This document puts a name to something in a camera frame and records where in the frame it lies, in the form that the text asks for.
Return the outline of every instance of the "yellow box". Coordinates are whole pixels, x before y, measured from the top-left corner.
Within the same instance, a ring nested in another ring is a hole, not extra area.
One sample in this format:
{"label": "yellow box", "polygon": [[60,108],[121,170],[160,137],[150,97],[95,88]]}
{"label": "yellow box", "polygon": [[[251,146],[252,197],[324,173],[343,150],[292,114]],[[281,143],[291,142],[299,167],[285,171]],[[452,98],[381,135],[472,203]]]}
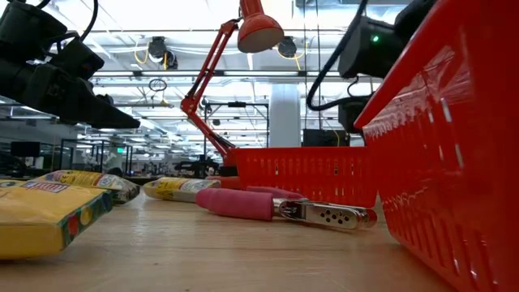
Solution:
{"label": "yellow box", "polygon": [[0,260],[57,254],[111,209],[106,190],[0,180]]}
{"label": "yellow box", "polygon": [[80,187],[109,190],[114,204],[125,204],[139,195],[140,186],[113,174],[100,174],[80,170],[57,170],[33,181],[56,182]]}

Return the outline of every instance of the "pink grip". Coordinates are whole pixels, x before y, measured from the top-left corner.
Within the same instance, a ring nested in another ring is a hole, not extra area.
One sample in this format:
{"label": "pink grip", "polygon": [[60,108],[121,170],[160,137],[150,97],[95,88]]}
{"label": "pink grip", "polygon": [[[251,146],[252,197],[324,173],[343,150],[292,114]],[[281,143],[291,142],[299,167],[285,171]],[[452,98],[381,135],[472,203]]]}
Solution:
{"label": "pink grip", "polygon": [[196,194],[196,203],[221,216],[271,221],[274,214],[272,194],[207,188]]}

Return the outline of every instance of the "red basket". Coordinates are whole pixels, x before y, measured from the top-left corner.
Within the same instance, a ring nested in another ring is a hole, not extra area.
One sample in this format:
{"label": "red basket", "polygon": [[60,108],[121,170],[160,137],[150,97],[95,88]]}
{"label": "red basket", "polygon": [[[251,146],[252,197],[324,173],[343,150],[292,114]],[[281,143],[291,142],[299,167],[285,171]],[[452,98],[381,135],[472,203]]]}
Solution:
{"label": "red basket", "polygon": [[373,207],[376,192],[370,182],[367,149],[237,148],[242,187],[279,187],[310,200]]}
{"label": "red basket", "polygon": [[519,291],[518,10],[439,0],[356,122],[392,236],[462,291]]}

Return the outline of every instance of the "lamp shade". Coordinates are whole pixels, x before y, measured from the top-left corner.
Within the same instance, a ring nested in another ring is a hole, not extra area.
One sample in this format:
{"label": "lamp shade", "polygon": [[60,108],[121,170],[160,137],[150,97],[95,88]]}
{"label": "lamp shade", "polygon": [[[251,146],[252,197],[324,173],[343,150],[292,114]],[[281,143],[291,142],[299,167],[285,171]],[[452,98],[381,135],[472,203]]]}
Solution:
{"label": "lamp shade", "polygon": [[263,12],[260,0],[240,0],[243,25],[238,33],[238,49],[258,53],[271,49],[285,34],[279,23]]}

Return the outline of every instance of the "black monitor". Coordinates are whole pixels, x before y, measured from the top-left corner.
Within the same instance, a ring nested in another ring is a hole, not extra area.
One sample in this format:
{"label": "black monitor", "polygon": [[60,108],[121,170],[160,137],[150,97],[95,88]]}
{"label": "black monitor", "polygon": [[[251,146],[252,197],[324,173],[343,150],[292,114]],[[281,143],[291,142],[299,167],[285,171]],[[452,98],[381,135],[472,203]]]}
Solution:
{"label": "black monitor", "polygon": [[11,155],[14,157],[39,157],[40,142],[11,142]]}
{"label": "black monitor", "polygon": [[302,130],[303,147],[337,147],[349,146],[347,134],[344,130]]}

